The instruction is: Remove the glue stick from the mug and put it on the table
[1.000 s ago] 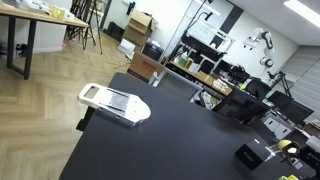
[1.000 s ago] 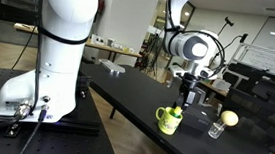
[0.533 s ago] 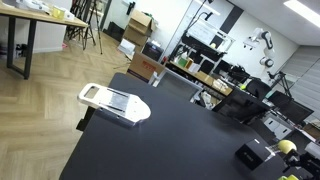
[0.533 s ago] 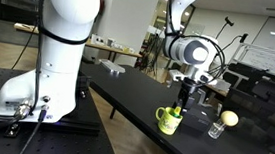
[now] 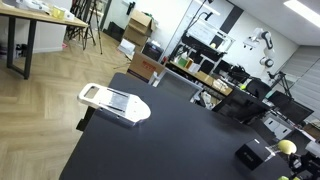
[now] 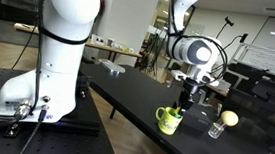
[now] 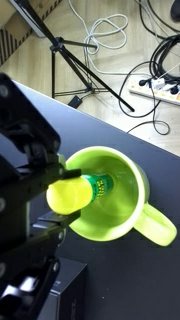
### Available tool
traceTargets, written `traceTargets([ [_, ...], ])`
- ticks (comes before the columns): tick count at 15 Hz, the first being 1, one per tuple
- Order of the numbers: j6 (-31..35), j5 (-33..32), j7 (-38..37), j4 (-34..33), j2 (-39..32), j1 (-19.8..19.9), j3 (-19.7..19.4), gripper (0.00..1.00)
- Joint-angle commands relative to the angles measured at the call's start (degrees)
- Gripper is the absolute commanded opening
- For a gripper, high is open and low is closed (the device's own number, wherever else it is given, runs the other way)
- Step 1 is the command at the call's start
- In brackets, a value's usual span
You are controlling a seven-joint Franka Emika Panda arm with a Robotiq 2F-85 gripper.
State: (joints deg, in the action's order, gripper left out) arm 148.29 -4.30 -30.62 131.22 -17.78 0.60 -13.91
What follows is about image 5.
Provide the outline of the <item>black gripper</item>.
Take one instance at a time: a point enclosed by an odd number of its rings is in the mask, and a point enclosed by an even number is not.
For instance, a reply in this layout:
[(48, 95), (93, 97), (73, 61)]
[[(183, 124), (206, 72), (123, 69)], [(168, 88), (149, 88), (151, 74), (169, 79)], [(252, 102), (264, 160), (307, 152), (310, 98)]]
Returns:
[(310, 152), (305, 155), (291, 153), (288, 157), (289, 168), (292, 171), (290, 180), (297, 178), (303, 171), (308, 171), (310, 176), (303, 177), (302, 180), (319, 180), (320, 179), (320, 158), (315, 157)]

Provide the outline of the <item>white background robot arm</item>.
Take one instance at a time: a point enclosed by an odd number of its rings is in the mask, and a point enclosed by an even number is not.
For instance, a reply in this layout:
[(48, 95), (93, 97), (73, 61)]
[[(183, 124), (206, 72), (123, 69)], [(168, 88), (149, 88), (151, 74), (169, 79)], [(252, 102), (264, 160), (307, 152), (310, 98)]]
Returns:
[[(249, 46), (250, 49), (256, 48), (260, 41), (265, 42), (263, 50), (264, 56), (259, 63), (266, 68), (274, 65), (274, 46), (269, 31), (262, 28), (256, 28), (253, 34), (243, 41), (244, 47)], [(289, 168), (292, 171), (290, 180), (320, 180), (320, 144), (315, 140), (311, 140), (305, 147), (307, 153), (299, 155), (290, 152), (288, 155)]]

